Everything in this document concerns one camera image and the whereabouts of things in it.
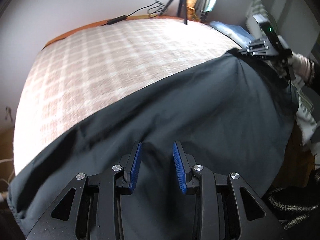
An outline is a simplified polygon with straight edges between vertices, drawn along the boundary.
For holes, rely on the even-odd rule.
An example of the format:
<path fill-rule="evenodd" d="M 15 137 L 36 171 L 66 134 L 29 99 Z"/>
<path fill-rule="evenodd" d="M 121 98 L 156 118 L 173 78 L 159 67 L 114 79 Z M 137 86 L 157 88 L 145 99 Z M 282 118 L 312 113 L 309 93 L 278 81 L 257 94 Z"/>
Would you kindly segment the gloved right hand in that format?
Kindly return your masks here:
<path fill-rule="evenodd" d="M 305 83 L 311 83 L 315 74 L 314 62 L 302 54 L 292 53 L 289 58 L 289 64 L 293 72 L 300 76 Z"/>

